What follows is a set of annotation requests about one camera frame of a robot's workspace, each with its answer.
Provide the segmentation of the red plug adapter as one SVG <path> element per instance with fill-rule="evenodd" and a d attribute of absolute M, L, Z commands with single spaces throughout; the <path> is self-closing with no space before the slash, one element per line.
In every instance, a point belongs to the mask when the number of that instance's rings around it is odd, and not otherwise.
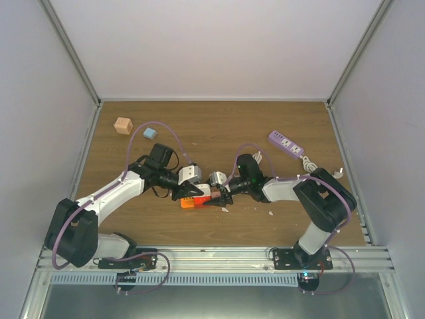
<path fill-rule="evenodd" d="M 193 203 L 195 208 L 208 207 L 208 202 L 211 200 L 211 196 L 193 197 Z"/>

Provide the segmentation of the white square plug adapter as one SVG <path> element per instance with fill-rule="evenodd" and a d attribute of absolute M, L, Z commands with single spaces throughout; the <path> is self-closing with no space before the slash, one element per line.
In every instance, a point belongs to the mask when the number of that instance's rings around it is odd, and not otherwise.
<path fill-rule="evenodd" d="M 195 185 L 200 193 L 197 195 L 197 197 L 210 197 L 211 196 L 211 187 L 207 183 L 202 184 L 196 184 Z"/>

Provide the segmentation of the light blue usb charger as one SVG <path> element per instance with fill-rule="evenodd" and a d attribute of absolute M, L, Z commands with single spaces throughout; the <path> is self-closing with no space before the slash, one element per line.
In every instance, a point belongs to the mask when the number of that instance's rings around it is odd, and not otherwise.
<path fill-rule="evenodd" d="M 157 131 L 153 128 L 146 128 L 143 132 L 143 136 L 147 139 L 153 140 L 157 136 Z"/>

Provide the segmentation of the purple power strip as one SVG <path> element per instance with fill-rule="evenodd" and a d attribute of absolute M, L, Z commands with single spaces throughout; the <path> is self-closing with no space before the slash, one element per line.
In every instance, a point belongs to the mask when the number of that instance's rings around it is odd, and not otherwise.
<path fill-rule="evenodd" d="M 303 156 L 304 149 L 289 138 L 279 133 L 278 131 L 272 131 L 268 136 L 268 141 L 279 150 L 287 153 L 290 157 L 299 159 Z"/>

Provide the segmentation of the peach cube power adapter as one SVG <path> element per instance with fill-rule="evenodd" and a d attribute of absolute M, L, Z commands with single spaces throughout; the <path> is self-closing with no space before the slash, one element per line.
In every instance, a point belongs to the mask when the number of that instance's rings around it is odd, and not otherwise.
<path fill-rule="evenodd" d="M 130 118 L 118 117 L 114 123 L 114 128 L 118 134 L 130 135 L 133 123 Z"/>

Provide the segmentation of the orange power strip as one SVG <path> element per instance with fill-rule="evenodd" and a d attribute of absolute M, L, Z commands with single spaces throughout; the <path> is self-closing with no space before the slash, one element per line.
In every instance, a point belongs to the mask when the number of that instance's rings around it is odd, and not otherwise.
<path fill-rule="evenodd" d="M 186 198 L 180 199 L 180 205 L 183 209 L 195 208 L 195 202 L 192 197 L 186 197 Z"/>

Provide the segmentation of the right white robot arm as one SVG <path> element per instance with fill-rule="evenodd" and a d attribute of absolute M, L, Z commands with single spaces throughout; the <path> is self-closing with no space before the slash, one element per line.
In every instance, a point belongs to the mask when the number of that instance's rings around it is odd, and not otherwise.
<path fill-rule="evenodd" d="M 235 168 L 239 175 L 226 180 L 211 174 L 211 184 L 220 195 L 203 205 L 226 207 L 233 204 L 233 197 L 238 194 L 249 195 L 259 203 L 299 201 L 310 218 L 309 226 L 293 248 L 295 264 L 302 269 L 317 262 L 323 247 L 351 220 L 357 208 L 354 196 L 321 167 L 292 179 L 269 177 L 253 156 L 242 154 L 237 157 Z"/>

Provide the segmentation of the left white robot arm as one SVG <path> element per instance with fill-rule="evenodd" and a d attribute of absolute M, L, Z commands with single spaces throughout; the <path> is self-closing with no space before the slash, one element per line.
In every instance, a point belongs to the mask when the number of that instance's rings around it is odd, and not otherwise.
<path fill-rule="evenodd" d="M 129 238 L 105 235 L 98 227 L 124 203 L 156 187 L 166 189 L 172 200 L 203 195 L 195 184 L 201 169 L 195 163 L 180 169 L 168 166 L 174 150 L 156 143 L 150 154 L 129 164 L 115 180 L 76 201 L 60 201 L 50 222 L 44 245 L 54 257 L 82 267 L 92 259 L 112 259 L 122 268 L 132 267 L 137 253 Z"/>

